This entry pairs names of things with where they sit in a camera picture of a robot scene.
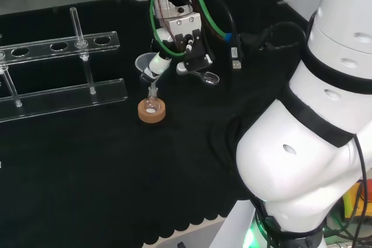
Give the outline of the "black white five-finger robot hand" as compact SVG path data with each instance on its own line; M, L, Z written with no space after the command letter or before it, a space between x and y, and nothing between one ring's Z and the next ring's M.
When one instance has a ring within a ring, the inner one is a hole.
M205 41L201 15L190 12L159 21L161 26L157 28L155 18L151 18L155 50L137 57L135 61L141 70L141 78L154 83L170 67L171 62L175 62L178 75L191 74L208 80L207 68L212 65L213 57Z

